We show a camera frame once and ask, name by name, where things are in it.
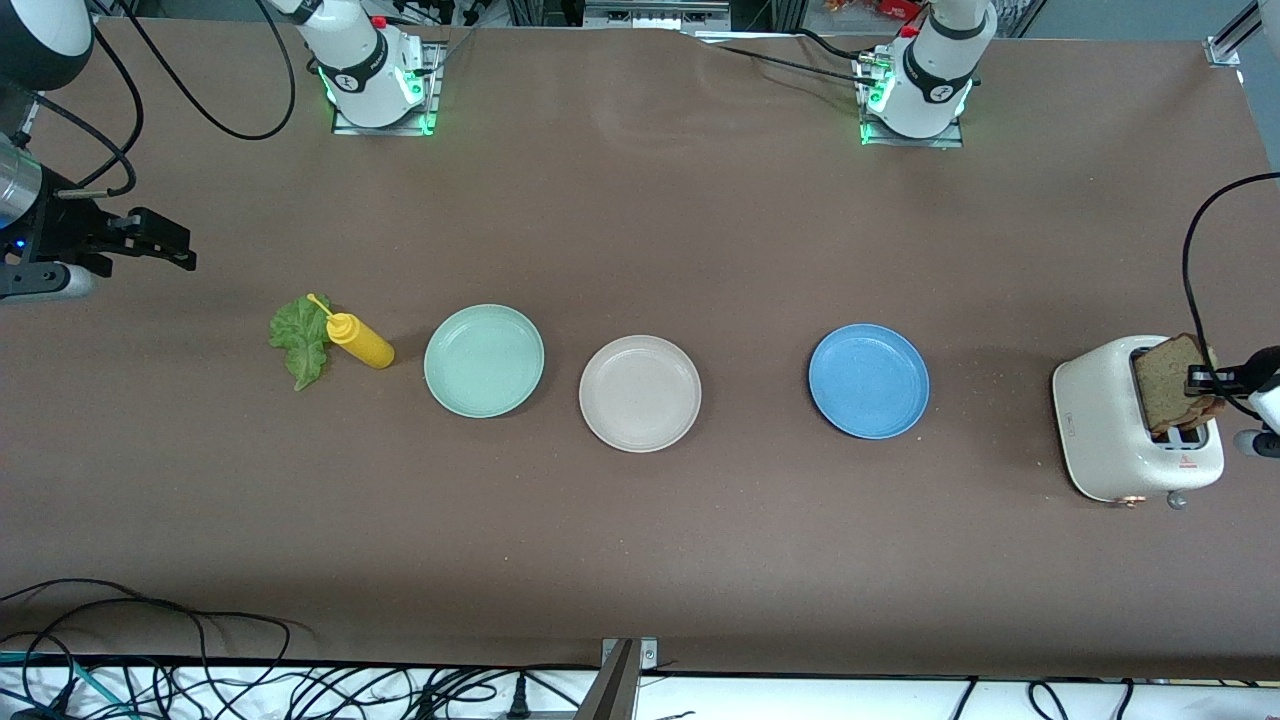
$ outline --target gray floor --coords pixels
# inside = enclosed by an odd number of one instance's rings
[[[260,19],[252,0],[142,0],[155,14],[175,18]],[[1028,37],[1085,40],[1203,40],[1217,32],[1245,0],[1047,0]],[[810,0],[819,8],[819,0]],[[823,10],[810,10],[815,29],[849,32],[840,23],[818,20]],[[1274,168],[1280,168],[1280,60],[1257,35],[1240,51],[1244,90]]]

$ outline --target table surface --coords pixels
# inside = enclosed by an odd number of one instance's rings
[[[152,24],[216,115],[275,122],[265,27]],[[147,102],[138,188],[104,205],[188,225],[200,269],[123,259],[87,301],[0,311],[5,588],[91,575],[269,612],[308,625],[291,653],[312,659],[589,662],[598,638],[645,634],[690,670],[1280,671],[1280,466],[1229,452],[1188,511],[1115,510],[1069,483],[1050,400],[1059,363],[1188,329],[1187,223],[1266,169],[1236,74],[1197,45],[996,42],[965,147],[923,151],[860,146],[838,81],[681,35],[480,29],[434,137],[332,137],[300,74],[293,122],[248,143],[104,29]],[[113,137],[132,123],[101,54],[55,96]],[[65,174],[101,160],[47,114],[35,135]],[[1226,360],[1275,342],[1277,225],[1270,186],[1202,224]],[[294,392],[268,322],[308,291],[396,364],[333,351]],[[493,420],[422,382],[433,329],[477,302],[547,345],[535,395]],[[928,413],[891,441],[841,434],[806,392],[814,346],[856,322],[929,366]],[[611,450],[577,409],[588,359],[632,333],[676,342],[704,383],[694,429],[653,455]],[[78,647],[195,652],[154,614],[96,625]],[[216,652],[270,653],[234,630]]]

